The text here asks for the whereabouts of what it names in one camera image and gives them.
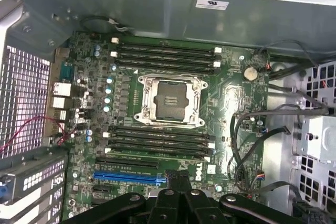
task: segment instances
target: pcie slot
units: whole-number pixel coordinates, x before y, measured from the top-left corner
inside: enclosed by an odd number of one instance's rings
[[[144,51],[126,51],[123,50],[119,52],[118,56],[124,57],[136,57],[136,58],[150,58],[150,59],[174,59],[174,60],[183,60],[183,61],[196,61],[196,62],[203,62],[203,63],[213,63],[216,56],[193,56],[193,55],[181,55],[181,54],[169,54],[168,53],[153,53],[153,52],[144,52]]]
[[[158,64],[164,64],[169,66],[182,66],[182,67],[197,67],[202,69],[212,69],[213,68],[213,62],[197,62],[195,60],[182,60],[182,59],[167,59],[167,58],[150,58],[146,57],[146,55],[125,55],[125,54],[119,54],[118,60],[120,61],[141,61],[146,63],[158,63]]]
[[[124,137],[124,138],[137,138],[137,139],[151,139],[152,141],[171,141],[172,143],[182,143],[182,144],[199,144],[199,145],[205,145],[207,146],[208,141],[207,140],[194,140],[190,138],[179,138],[179,137],[162,137],[162,136],[156,136],[152,134],[144,134],[144,133],[116,133],[115,137]]]
[[[140,44],[140,43],[122,43],[119,46],[120,49],[128,50],[147,50],[147,51],[170,51],[178,53],[187,53],[187,54],[202,54],[202,55],[212,55],[211,50],[208,49],[195,49],[195,48],[185,48],[185,47],[172,47],[172,46],[159,46],[151,44]]]
[[[91,200],[91,206],[95,207],[95,206],[101,205],[101,204],[103,204],[107,201],[108,201],[107,199],[95,199],[95,198],[93,198]]]
[[[111,131],[115,132],[121,132],[121,131],[129,131],[129,132],[148,132],[150,134],[159,134],[159,135],[166,135],[166,136],[187,136],[187,137],[193,137],[195,139],[207,139],[210,140],[211,136],[209,134],[203,134],[203,133],[196,133],[191,132],[188,130],[185,131],[167,131],[167,130],[157,130],[157,129],[151,129],[151,128],[142,128],[142,127],[128,127],[128,126],[113,126],[110,127]]]
[[[166,182],[165,178],[152,175],[138,175],[131,173],[111,173],[103,170],[97,170],[93,173],[93,178],[98,180],[111,180],[118,182],[134,182],[142,184],[160,185]]]
[[[153,141],[151,139],[148,140],[138,140],[138,139],[117,139],[113,138],[109,142],[111,143],[120,143],[120,144],[131,144],[131,145],[138,145],[138,146],[148,146],[148,147],[158,147],[158,148],[170,148],[174,150],[186,150],[186,151],[199,151],[207,153],[208,148],[205,146],[200,145],[186,145],[182,143],[172,143],[172,142],[158,142]]]
[[[140,152],[148,152],[148,153],[166,153],[171,155],[182,155],[182,156],[196,156],[196,157],[204,157],[207,154],[203,152],[195,152],[195,151],[188,151],[188,150],[181,150],[175,148],[159,148],[159,147],[145,147],[145,146],[137,146],[132,144],[121,144],[121,143],[114,143],[109,145],[110,148],[123,151],[123,150],[130,150],[130,151],[140,151]]]
[[[112,157],[96,157],[96,164],[100,165],[124,165],[134,167],[147,167],[158,169],[159,163],[152,161],[133,160],[133,159],[121,159]]]
[[[162,70],[162,71],[173,71],[173,72],[187,72],[193,74],[213,74],[215,69],[195,69],[195,68],[184,68],[182,66],[166,66],[166,65],[150,65],[148,62],[125,62],[121,60],[116,60],[115,63],[120,67],[129,67],[129,68],[143,68],[143,69],[153,69],[153,70]]]
[[[92,188],[92,191],[94,193],[110,193],[111,187],[110,186],[104,186],[104,185],[94,185]]]

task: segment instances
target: perforated metal mesh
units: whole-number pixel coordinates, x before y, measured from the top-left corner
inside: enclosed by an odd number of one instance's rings
[[[0,146],[4,146],[26,120],[45,115],[49,74],[49,61],[7,46],[0,81]],[[0,158],[40,147],[44,123],[44,120],[29,123]]]

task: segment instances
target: red wire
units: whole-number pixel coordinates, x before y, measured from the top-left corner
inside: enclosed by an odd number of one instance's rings
[[[65,130],[63,129],[62,125],[57,122],[54,118],[50,118],[50,117],[47,117],[47,116],[41,116],[41,115],[38,115],[38,116],[35,116],[31,119],[28,119],[26,122],[24,122],[23,125],[20,126],[20,128],[14,133],[14,135],[7,141],[7,143],[4,145],[4,146],[1,146],[0,147],[0,153],[2,153],[6,148],[8,148],[11,143],[13,142],[13,140],[16,138],[16,136],[22,131],[22,129],[28,124],[30,123],[31,121],[34,121],[34,120],[38,120],[38,119],[46,119],[46,120],[51,120],[53,121],[54,123],[56,123],[58,125],[58,127],[60,127],[60,129],[62,130],[62,134],[63,136],[60,138],[60,140],[62,139],[62,143],[67,139],[66,136],[68,137],[69,134],[67,134],[65,132]]]

